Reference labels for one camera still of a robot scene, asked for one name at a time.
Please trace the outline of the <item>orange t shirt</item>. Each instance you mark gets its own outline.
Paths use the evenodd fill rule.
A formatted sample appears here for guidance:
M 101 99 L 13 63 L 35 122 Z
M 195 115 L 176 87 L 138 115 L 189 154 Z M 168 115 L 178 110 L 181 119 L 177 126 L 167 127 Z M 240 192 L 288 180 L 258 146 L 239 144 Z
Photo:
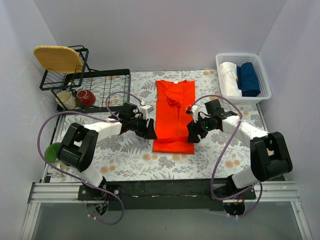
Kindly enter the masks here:
M 158 80 L 155 133 L 152 151 L 169 154 L 194 154 L 193 143 L 188 143 L 187 124 L 193 119 L 186 109 L 195 101 L 194 81 L 171 82 Z

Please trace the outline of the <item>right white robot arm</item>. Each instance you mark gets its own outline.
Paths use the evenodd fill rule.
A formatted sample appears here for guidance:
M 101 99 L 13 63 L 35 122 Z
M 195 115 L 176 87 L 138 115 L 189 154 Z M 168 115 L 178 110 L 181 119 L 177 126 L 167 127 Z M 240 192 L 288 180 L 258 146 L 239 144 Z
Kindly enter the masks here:
M 226 192 L 230 198 L 239 198 L 245 187 L 293 170 L 285 138 L 280 132 L 270 133 L 242 121 L 237 113 L 225 111 L 217 99 L 206 102 L 205 108 L 205 117 L 201 117 L 196 105 L 186 108 L 186 113 L 192 116 L 187 124 L 188 143 L 199 143 L 208 132 L 220 130 L 238 139 L 250 150 L 250 166 L 227 178 Z

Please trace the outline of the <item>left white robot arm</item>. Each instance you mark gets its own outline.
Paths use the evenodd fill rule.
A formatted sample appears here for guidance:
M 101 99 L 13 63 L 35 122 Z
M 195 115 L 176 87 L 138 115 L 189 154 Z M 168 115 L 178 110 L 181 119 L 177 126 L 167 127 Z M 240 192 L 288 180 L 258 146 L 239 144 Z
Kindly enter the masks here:
M 91 185 L 89 194 L 95 200 L 101 200 L 107 191 L 103 185 L 106 180 L 92 166 L 97 143 L 128 131 L 146 140 L 156 140 L 154 119 L 149 118 L 153 110 L 151 105 L 141 103 L 138 107 L 126 102 L 119 112 L 107 119 L 85 125 L 72 123 L 59 144 L 56 157 L 77 170 L 81 180 Z

